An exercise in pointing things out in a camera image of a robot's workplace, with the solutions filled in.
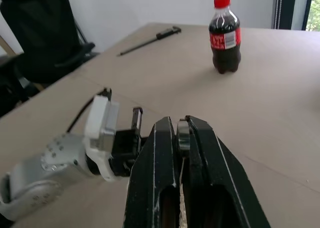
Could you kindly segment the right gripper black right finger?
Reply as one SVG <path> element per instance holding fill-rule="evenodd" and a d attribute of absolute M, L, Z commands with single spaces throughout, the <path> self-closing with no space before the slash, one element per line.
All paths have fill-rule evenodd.
<path fill-rule="evenodd" d="M 189 227 L 270 227 L 245 169 L 204 120 L 186 116 Z"/>

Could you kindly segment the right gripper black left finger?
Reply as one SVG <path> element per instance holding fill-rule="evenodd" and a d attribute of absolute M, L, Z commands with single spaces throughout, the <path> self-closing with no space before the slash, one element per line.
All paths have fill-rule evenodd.
<path fill-rule="evenodd" d="M 130 174 L 125 227 L 178 227 L 179 162 L 170 117 L 157 121 Z"/>

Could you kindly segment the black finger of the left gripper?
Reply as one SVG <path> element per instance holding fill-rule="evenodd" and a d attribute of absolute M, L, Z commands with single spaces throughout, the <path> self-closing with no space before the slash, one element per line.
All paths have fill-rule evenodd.
<path fill-rule="evenodd" d="M 135 135 L 140 136 L 142 125 L 143 109 L 142 107 L 134 107 L 132 110 L 131 130 Z"/>

